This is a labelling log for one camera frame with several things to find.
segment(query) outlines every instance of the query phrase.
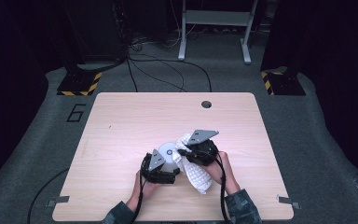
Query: hazard stripe marking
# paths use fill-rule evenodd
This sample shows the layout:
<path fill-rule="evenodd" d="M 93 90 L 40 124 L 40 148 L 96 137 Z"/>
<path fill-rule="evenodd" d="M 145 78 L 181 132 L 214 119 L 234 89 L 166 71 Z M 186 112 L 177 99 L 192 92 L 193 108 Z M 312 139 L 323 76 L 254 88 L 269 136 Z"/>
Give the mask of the hazard stripe marking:
<path fill-rule="evenodd" d="M 76 95 L 92 95 L 97 89 L 98 82 L 100 81 L 102 73 L 99 73 L 95 76 L 94 80 L 92 81 L 91 87 L 89 87 L 88 91 L 57 91 L 57 95 L 66 95 L 66 96 L 76 96 Z"/>

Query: wooden table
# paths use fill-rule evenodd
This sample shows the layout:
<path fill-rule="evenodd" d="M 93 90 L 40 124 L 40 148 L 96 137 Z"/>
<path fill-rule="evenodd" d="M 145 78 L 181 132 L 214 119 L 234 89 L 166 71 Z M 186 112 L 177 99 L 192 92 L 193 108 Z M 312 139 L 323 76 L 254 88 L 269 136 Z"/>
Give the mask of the wooden table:
<path fill-rule="evenodd" d="M 201 103 L 208 101 L 210 108 Z M 217 130 L 212 140 L 226 151 L 234 175 L 255 202 L 263 220 L 293 217 L 269 137 L 251 93 L 100 93 L 90 112 L 61 196 L 56 221 L 102 220 L 132 192 L 135 173 L 147 152 L 195 130 Z M 137 220 L 223 220 L 220 185 L 206 195 L 179 174 L 142 204 Z"/>

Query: sleeve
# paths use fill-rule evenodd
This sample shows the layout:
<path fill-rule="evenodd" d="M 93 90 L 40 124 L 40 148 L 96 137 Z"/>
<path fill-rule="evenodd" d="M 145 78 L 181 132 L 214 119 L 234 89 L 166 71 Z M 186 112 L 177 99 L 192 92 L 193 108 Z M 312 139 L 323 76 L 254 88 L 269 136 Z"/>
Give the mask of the sleeve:
<path fill-rule="evenodd" d="M 258 214 L 257 207 L 245 189 L 228 195 L 225 198 L 225 201 L 232 223 L 261 223 L 261 218 Z"/>
<path fill-rule="evenodd" d="M 102 224 L 129 224 L 134 216 L 135 214 L 133 214 L 130 208 L 123 202 L 120 202 L 109 211 Z"/>

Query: white cloth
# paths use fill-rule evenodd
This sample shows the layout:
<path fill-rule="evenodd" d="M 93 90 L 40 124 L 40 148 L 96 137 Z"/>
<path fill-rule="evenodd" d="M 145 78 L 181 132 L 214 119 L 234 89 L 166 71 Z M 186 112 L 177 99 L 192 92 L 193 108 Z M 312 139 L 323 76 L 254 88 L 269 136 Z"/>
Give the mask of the white cloth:
<path fill-rule="evenodd" d="M 186 157 L 182 157 L 177 151 L 178 149 L 184 149 L 189 152 L 191 151 L 186 147 L 190 137 L 191 134 L 187 133 L 178 139 L 175 146 L 176 150 L 172 152 L 172 158 L 179 169 L 187 175 L 191 185 L 198 190 L 199 193 L 205 194 L 206 190 L 212 185 L 212 178 L 204 169 L 199 167 L 196 163 L 188 161 Z"/>

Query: human hand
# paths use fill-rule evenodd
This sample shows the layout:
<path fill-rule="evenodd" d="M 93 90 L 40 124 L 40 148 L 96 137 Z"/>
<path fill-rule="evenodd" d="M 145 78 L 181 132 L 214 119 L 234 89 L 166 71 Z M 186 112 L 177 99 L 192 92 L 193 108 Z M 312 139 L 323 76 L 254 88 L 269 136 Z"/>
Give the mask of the human hand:
<path fill-rule="evenodd" d="M 241 187 L 237 183 L 234 173 L 232 172 L 231 164 L 229 163 L 229 159 L 228 159 L 228 154 L 224 151 L 219 151 L 219 155 L 217 156 L 217 159 L 218 160 L 221 159 L 221 163 L 223 164 L 223 168 L 225 169 L 226 193 L 230 195 L 241 190 Z M 204 166 L 203 168 L 216 183 L 220 185 L 222 184 L 223 171 L 220 165 L 216 161 L 209 164 L 208 166 Z"/>
<path fill-rule="evenodd" d="M 141 193 L 140 178 L 141 172 L 138 171 L 135 176 L 135 183 L 133 185 L 132 195 L 130 199 L 126 202 L 126 205 L 130 208 L 132 212 L 135 212 L 136 206 L 139 202 L 139 194 Z M 144 194 L 143 199 L 148 199 L 159 186 L 161 186 L 161 184 L 153 184 L 146 181 L 144 184 L 144 189 L 142 190 L 142 193 Z"/>

